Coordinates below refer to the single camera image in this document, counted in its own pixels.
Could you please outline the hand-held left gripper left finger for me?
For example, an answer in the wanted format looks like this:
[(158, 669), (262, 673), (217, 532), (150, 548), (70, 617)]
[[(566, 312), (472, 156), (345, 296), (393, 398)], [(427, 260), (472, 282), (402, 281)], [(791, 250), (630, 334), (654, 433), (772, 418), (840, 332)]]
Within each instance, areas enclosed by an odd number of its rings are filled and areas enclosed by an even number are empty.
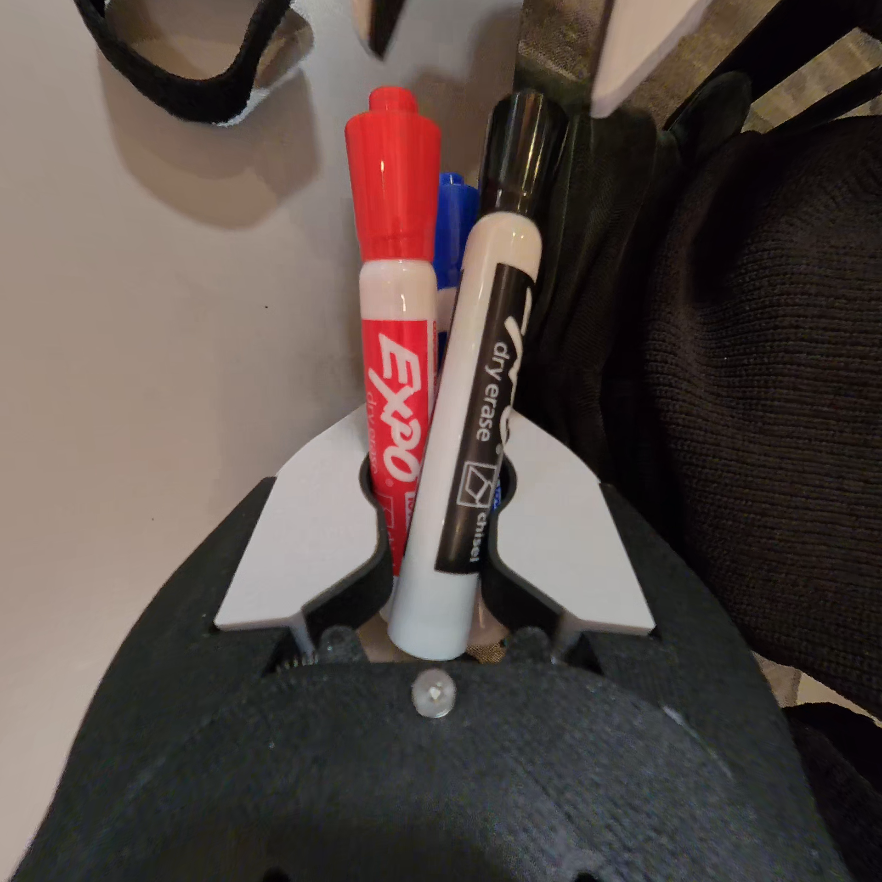
[(365, 407), (278, 472), (215, 616), (223, 632), (280, 627), (302, 656), (334, 626), (356, 630), (389, 600), (391, 546), (371, 491)]

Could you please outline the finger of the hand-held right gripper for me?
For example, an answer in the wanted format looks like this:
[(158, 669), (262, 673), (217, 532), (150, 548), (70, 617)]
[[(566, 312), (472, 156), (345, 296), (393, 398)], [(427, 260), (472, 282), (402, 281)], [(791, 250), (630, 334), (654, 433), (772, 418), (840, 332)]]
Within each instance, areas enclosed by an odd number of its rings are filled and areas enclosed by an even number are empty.
[(593, 77), (591, 116), (608, 117), (700, 25), (709, 1), (613, 1)]
[(407, 1), (351, 1), (356, 35), (371, 55), (383, 59)]

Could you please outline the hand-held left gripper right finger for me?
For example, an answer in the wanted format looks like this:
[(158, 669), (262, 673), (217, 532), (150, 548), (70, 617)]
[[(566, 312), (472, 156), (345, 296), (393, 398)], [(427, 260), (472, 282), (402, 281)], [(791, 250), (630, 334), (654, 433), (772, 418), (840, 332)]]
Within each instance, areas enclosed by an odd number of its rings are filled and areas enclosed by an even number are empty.
[(513, 413), (503, 477), (482, 567), (491, 615), (511, 633), (541, 630), (553, 660), (587, 633), (649, 636), (655, 619), (592, 469)]

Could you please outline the red dry erase marker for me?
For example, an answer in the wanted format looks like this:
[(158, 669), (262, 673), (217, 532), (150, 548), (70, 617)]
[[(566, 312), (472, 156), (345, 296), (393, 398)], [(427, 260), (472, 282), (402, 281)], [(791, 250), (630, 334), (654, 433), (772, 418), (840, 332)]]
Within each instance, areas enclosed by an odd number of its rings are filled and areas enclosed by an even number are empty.
[(434, 257), (440, 130), (398, 86), (345, 127), (361, 255), (359, 309), (372, 491), (397, 580), (437, 387)]

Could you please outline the blue dry erase marker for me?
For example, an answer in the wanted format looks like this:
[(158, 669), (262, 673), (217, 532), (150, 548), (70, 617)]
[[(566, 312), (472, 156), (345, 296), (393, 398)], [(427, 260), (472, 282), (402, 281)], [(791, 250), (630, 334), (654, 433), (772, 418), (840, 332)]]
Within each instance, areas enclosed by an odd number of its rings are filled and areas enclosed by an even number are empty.
[[(435, 252), (433, 267), (436, 277), (436, 353), (437, 376), (442, 375), (447, 342), (452, 328), (458, 288), (462, 274), (462, 262), (472, 227), (478, 213), (477, 189), (467, 184), (461, 175), (443, 173), (439, 177), (437, 216), (435, 222)], [(490, 438), (492, 454), (467, 452), (460, 475), (456, 502), (460, 513), (467, 510), (477, 517), (479, 525), (487, 518), (481, 509), (495, 510), (500, 502), (501, 490), (491, 481), (501, 456), (502, 442), (497, 421), (499, 391), (490, 384), (481, 392), (479, 431), (476, 440)]]

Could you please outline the black dry erase marker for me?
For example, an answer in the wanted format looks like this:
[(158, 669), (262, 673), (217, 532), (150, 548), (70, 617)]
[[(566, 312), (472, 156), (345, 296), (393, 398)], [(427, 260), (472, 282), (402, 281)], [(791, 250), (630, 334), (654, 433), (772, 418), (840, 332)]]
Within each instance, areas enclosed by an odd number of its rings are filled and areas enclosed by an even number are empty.
[(428, 661), (468, 645), (568, 117), (547, 95), (495, 106), (388, 635)]

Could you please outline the black chair base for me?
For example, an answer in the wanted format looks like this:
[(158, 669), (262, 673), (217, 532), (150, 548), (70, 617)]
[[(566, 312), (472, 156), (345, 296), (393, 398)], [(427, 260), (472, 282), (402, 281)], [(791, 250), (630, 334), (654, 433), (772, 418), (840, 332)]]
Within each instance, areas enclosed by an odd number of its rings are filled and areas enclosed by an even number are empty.
[[(738, 72), (750, 81), (753, 99), (813, 60), (853, 29), (880, 40), (879, 1), (778, 2), (746, 37), (705, 78)], [(775, 127), (786, 134), (802, 133), (828, 123), (880, 97), (881, 68), (863, 73)]]

